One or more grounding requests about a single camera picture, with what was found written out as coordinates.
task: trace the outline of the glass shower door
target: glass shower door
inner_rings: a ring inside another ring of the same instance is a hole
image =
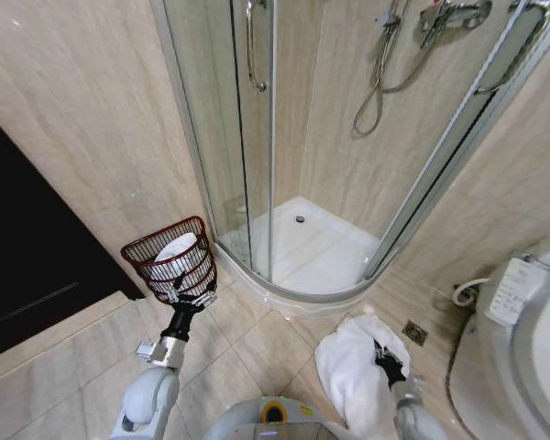
[[[215,238],[247,266],[252,257],[228,0],[165,0]]]
[[[271,281],[271,92],[274,0],[231,0],[252,269]]]
[[[509,23],[500,33],[489,62],[478,79],[470,84],[470,90],[445,128],[433,155],[388,225],[363,279],[378,276],[407,244],[471,154],[473,138],[493,112],[495,101],[507,92],[513,76],[550,27],[550,2],[512,2],[508,11],[515,13],[510,14]]]

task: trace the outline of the shower hose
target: shower hose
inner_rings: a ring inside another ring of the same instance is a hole
[[[363,103],[360,105],[352,123],[353,132],[354,134],[357,135],[358,138],[364,138],[370,135],[373,131],[377,129],[377,127],[379,126],[381,117],[383,116],[383,95],[393,94],[407,87],[413,81],[413,79],[417,76],[417,74],[420,72],[422,67],[425,65],[425,63],[427,62],[430,56],[430,53],[432,53],[432,51],[434,50],[435,44],[438,41],[438,37],[441,31],[439,31],[437,35],[435,35],[434,38],[432,38],[432,40],[428,43],[428,47],[425,53],[423,54],[422,58],[420,59],[420,61],[417,63],[417,65],[413,68],[413,70],[410,72],[410,74],[405,78],[403,82],[393,87],[383,86],[383,76],[385,73],[385,68],[387,67],[387,63],[389,62],[391,58],[391,54],[393,53],[395,42],[397,41],[400,35],[400,31],[402,30],[402,25],[405,21],[405,16],[407,14],[407,10],[410,7],[411,1],[412,0],[407,0],[405,2],[405,5],[403,6],[403,10],[401,11],[401,16],[403,17],[402,21],[400,21],[397,25],[393,27],[392,26],[385,27],[385,30],[383,31],[383,35],[381,36],[383,40],[379,44],[380,50],[375,59],[373,72],[371,73],[370,79],[369,79],[370,89],[368,90],[367,97],[365,98]],[[373,95],[377,96],[377,115],[375,116],[375,122],[369,129],[361,129],[359,127],[360,121],[363,117],[363,114],[369,107],[369,103]]]

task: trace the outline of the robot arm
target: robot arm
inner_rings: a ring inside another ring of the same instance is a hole
[[[447,440],[442,425],[424,407],[418,387],[410,375],[402,375],[402,362],[375,341],[375,363],[387,374],[389,388],[397,403],[395,428],[401,440]]]
[[[126,390],[110,440],[161,440],[180,389],[183,350],[192,318],[215,300],[209,291],[190,302],[172,304],[175,313],[158,343],[141,343],[137,354],[155,365]]]

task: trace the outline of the toilet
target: toilet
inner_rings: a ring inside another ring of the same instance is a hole
[[[550,238],[497,267],[450,371],[452,403],[478,439],[550,439]]]

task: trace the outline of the bidet control panel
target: bidet control panel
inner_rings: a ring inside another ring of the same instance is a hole
[[[525,303],[545,282],[546,270],[512,258],[485,315],[501,325],[515,325]]]

